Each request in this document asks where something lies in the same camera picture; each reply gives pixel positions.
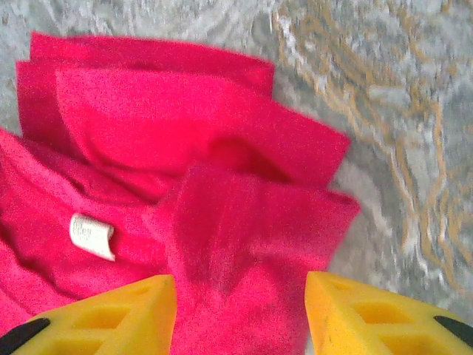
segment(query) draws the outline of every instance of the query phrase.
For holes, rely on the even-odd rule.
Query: folded shirt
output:
[[[300,354],[304,280],[359,205],[327,190],[349,139],[270,98],[273,65],[195,44],[33,34],[24,137],[0,130],[0,332],[173,274],[173,354]],[[73,245],[82,214],[115,261]]]

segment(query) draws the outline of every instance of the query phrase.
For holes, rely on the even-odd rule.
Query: yellow plastic object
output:
[[[176,317],[172,276],[156,276],[35,317],[51,324],[13,355],[169,354]]]
[[[443,309],[325,272],[307,277],[316,355],[473,355],[433,317]]]

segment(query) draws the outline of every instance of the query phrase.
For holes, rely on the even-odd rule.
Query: clothing label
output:
[[[72,243],[91,254],[110,261],[115,261],[115,255],[110,250],[109,241],[113,227],[98,222],[81,214],[74,214],[69,226]]]

